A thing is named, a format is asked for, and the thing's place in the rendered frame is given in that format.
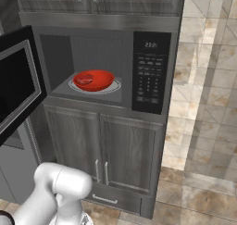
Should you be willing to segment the glass microwave turntable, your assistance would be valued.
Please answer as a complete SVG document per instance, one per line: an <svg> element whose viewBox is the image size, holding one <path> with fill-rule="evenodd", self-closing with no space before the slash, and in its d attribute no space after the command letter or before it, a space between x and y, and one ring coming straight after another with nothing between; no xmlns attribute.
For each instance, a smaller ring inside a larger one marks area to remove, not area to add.
<svg viewBox="0 0 237 225"><path fill-rule="evenodd" d="M119 90L121 88L121 83L118 80L113 80L112 84L108 86L107 88L96 91L96 92L89 92L85 91L83 89L80 89L75 85L73 81L69 81L69 87L77 92L83 93L83 94L111 94L114 93L115 91Z"/></svg>

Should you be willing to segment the red bowl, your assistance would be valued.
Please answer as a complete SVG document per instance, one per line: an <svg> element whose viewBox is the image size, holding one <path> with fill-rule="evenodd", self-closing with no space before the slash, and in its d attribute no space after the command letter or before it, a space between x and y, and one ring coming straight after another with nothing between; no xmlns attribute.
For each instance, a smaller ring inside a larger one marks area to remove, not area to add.
<svg viewBox="0 0 237 225"><path fill-rule="evenodd" d="M94 79L89 84L84 84L84 85L78 84L76 83L76 77L79 74L91 74L94 76ZM114 74L107 70L102 70L102 69L85 70L76 74L72 79L72 81L75 83L77 87L89 92L96 92L96 91L103 90L107 88L108 86L110 86L113 80L115 80Z"/></svg>

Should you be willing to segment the built-in microwave oven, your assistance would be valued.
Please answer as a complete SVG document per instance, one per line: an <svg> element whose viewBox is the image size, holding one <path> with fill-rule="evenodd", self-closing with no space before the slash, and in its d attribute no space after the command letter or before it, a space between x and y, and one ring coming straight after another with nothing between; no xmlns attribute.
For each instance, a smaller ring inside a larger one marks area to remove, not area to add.
<svg viewBox="0 0 237 225"><path fill-rule="evenodd" d="M129 118L167 120L176 32L35 26L33 34L49 97ZM83 94L69 87L76 74L90 69L113 73L121 88L111 94Z"/></svg>

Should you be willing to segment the red steak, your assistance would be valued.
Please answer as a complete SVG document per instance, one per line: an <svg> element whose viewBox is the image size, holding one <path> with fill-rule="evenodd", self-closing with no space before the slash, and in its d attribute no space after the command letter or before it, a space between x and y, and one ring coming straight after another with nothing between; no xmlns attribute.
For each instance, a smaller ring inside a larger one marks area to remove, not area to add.
<svg viewBox="0 0 237 225"><path fill-rule="evenodd" d="M89 84L93 81L94 79L94 76L91 75L91 74L79 74L77 77L76 77L76 83L78 84Z"/></svg>

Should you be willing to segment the grey lower cupboard door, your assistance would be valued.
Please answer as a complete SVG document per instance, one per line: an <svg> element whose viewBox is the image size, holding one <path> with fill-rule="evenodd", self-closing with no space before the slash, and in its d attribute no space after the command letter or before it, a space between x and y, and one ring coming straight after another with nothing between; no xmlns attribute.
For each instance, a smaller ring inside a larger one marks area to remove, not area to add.
<svg viewBox="0 0 237 225"><path fill-rule="evenodd" d="M100 126L109 186L149 194L155 142L162 125L101 114Z"/></svg>
<svg viewBox="0 0 237 225"><path fill-rule="evenodd" d="M45 106L44 109L57 162L82 170L96 181L95 160L98 159L101 182L102 153L98 115L59 106Z"/></svg>

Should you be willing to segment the black microwave door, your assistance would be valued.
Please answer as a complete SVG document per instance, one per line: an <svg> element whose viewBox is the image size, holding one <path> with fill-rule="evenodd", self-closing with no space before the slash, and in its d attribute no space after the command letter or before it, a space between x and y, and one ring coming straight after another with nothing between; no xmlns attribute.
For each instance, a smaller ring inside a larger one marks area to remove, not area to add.
<svg viewBox="0 0 237 225"><path fill-rule="evenodd" d="M32 26L0 36L0 146L47 93Z"/></svg>

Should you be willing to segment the grey drawer front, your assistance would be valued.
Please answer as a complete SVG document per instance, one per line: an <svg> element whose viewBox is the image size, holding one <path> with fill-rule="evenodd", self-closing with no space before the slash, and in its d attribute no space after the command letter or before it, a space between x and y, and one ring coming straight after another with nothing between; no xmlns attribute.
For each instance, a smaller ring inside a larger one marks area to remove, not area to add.
<svg viewBox="0 0 237 225"><path fill-rule="evenodd" d="M93 198L93 194L104 197L110 200L118 200L116 205L103 202ZM134 195L131 192L124 191L113 187L106 186L104 184L94 183L93 188L89 195L86 197L87 200L94 201L107 206L113 206L122 210L126 210L135 214L140 213L141 197Z"/></svg>

